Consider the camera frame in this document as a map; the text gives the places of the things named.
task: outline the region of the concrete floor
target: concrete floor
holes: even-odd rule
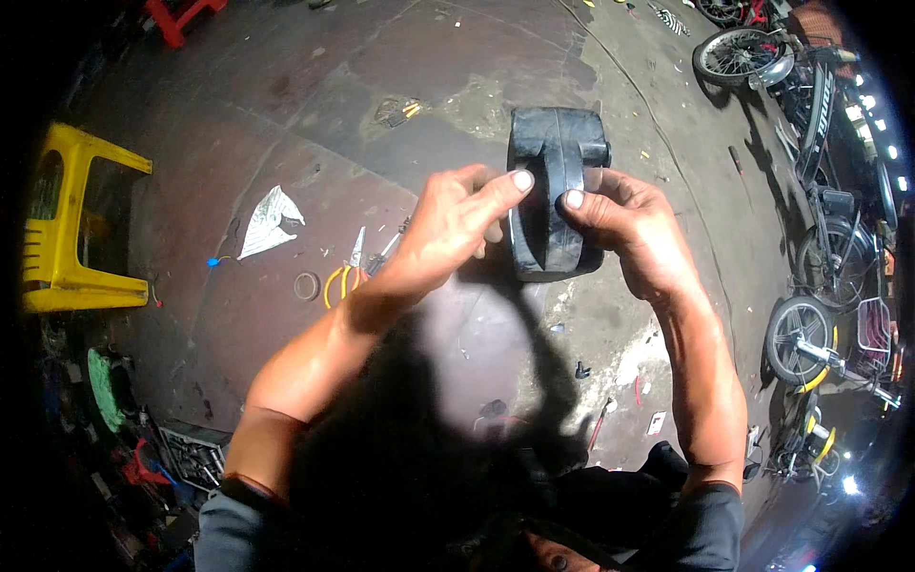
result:
[[[672,203],[732,340],[750,423],[766,426],[763,334],[806,228],[772,129],[780,112],[772,101],[703,91],[691,55],[716,28],[688,6],[658,2],[682,17],[689,38],[641,0],[634,15],[610,2],[566,1],[644,92],[682,176],[632,84],[548,0],[336,0],[317,11],[233,2],[203,17],[180,50],[155,33],[132,49],[83,125],[154,161],[153,176],[133,190],[130,270],[156,279],[163,307],[112,320],[119,347],[136,358],[138,399],[156,416],[231,431],[260,366],[325,311],[320,300],[296,298],[299,273],[328,276],[362,225],[366,253],[380,251],[430,173],[504,165],[513,107],[564,105],[598,109],[613,167],[654,181]],[[425,109],[394,129],[374,124],[392,96]],[[743,159],[743,183],[728,146]],[[239,253],[254,206],[274,185],[305,228],[209,269],[208,258]],[[543,405],[527,331],[535,323],[566,374],[576,361],[592,368],[566,396],[565,431],[590,422],[608,397],[617,401],[592,464],[636,469],[657,439],[675,442],[670,415],[659,436],[645,435],[652,415],[671,409],[671,369],[657,321],[626,289],[614,254],[592,275],[528,286],[521,299],[527,323],[517,300],[486,280],[456,278],[425,302],[424,349],[446,424],[469,432],[496,398],[517,416]],[[564,332],[549,331],[560,322]],[[747,486],[748,522],[769,492],[763,479]]]

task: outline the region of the person's left arm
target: person's left arm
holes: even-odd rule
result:
[[[482,165],[436,173],[381,271],[277,352],[254,378],[231,440],[225,475],[285,500],[303,425],[355,379],[372,346],[412,305],[442,286],[533,186],[527,171],[501,177]]]

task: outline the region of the person's left hand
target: person's left hand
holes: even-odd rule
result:
[[[505,218],[533,187],[524,170],[496,176],[484,165],[435,173],[425,183],[410,226],[376,276],[400,293],[423,297],[442,286],[469,257],[482,258],[486,241],[502,239]]]

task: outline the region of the yellow scissors handle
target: yellow scissors handle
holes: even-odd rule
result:
[[[341,266],[340,268],[338,268],[337,270],[334,270],[333,274],[331,274],[330,277],[328,278],[328,281],[324,283],[324,306],[326,306],[328,309],[330,309],[330,298],[328,296],[328,293],[330,292],[330,283],[333,282],[334,279],[337,278],[337,276],[340,276],[340,274],[343,274],[343,276],[340,277],[340,299],[342,300],[343,298],[346,297],[346,294],[347,294],[346,284],[350,277],[350,270],[353,270],[353,269],[354,269],[353,266],[350,266],[349,264],[345,264],[345,265]],[[353,290],[355,290],[356,288],[359,287],[359,283],[362,279],[361,269],[355,268],[355,270],[356,270],[356,280],[353,282],[350,292],[352,292]]]

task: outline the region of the yellow plastic stool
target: yellow plastic stool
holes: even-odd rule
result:
[[[95,308],[143,306],[148,300],[145,280],[92,270],[76,257],[82,200],[89,165],[100,156],[146,174],[153,162],[107,141],[64,124],[52,124],[42,156],[57,151],[63,172],[54,219],[26,219],[23,280],[49,287],[23,295],[28,312],[60,312]]]

